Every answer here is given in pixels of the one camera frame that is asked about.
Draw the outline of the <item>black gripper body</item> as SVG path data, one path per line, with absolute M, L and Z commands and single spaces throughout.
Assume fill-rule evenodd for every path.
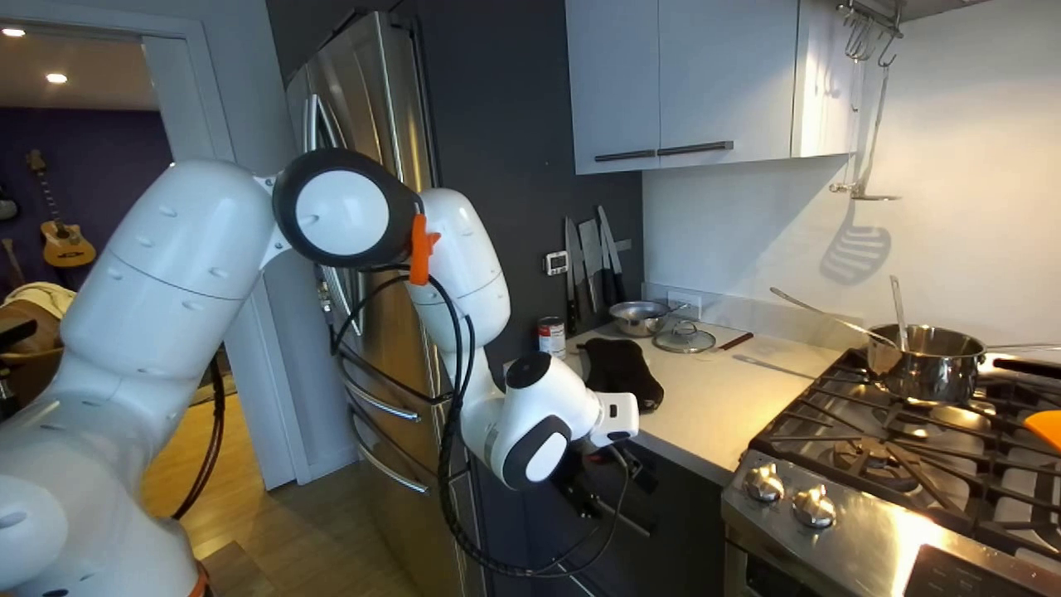
M 660 487 L 652 468 L 633 443 L 600 451 L 571 449 L 549 484 L 578 516 L 621 514 L 633 491 L 652 493 Z

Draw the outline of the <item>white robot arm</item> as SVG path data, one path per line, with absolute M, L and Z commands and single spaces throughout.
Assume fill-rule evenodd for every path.
M 537 487 L 571 449 L 639 430 L 629 390 L 593 390 L 555 353 L 488 363 L 512 295 L 461 191 L 418 191 L 352 149 L 305 151 L 271 180 L 175 163 L 125 211 L 64 314 L 57 373 L 0 428 L 3 597 L 210 597 L 187 533 L 144 508 L 139 484 L 260 271 L 289 248 L 404 282 L 444 358 L 444 440 L 503 487 Z

